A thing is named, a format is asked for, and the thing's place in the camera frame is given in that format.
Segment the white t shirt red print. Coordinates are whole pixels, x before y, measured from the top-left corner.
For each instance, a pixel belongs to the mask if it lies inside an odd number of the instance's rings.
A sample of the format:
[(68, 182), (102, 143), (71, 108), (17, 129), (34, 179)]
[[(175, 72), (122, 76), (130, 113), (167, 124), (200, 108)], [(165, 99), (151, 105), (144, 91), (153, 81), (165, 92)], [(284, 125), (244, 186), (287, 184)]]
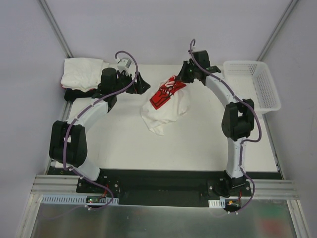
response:
[(148, 130), (164, 135), (165, 124), (176, 122), (190, 107), (190, 93), (185, 83), (173, 75), (159, 85), (158, 90), (143, 104), (140, 116)]

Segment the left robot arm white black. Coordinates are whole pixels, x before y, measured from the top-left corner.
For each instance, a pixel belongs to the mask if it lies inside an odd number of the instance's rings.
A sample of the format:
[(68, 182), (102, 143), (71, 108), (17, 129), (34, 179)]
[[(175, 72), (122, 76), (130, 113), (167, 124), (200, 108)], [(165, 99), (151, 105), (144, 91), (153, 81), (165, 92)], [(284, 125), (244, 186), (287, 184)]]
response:
[(133, 78), (126, 70), (108, 67), (102, 70), (101, 82), (92, 95), (90, 104), (78, 115), (67, 121), (53, 123), (49, 157), (63, 164), (65, 169), (88, 179), (87, 186), (99, 193), (104, 189), (105, 181), (101, 178), (101, 169), (88, 159), (86, 133), (117, 102), (117, 95), (144, 94), (150, 89), (139, 72)]

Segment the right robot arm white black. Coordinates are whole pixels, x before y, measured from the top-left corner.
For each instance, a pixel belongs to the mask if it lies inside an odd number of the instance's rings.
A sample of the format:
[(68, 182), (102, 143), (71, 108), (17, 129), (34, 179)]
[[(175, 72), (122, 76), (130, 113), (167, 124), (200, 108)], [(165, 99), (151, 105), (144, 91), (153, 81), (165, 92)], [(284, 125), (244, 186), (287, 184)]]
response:
[(216, 74), (221, 71), (211, 66), (206, 50), (193, 52), (189, 50), (191, 58), (183, 62), (182, 68), (176, 77), (182, 83), (202, 82), (219, 99), (224, 107), (221, 129), (228, 142), (228, 159), (226, 174), (230, 177), (223, 183), (223, 191), (227, 195), (235, 195), (241, 189), (236, 179), (244, 176), (244, 141), (254, 129), (254, 102), (251, 99), (237, 99), (230, 86)]

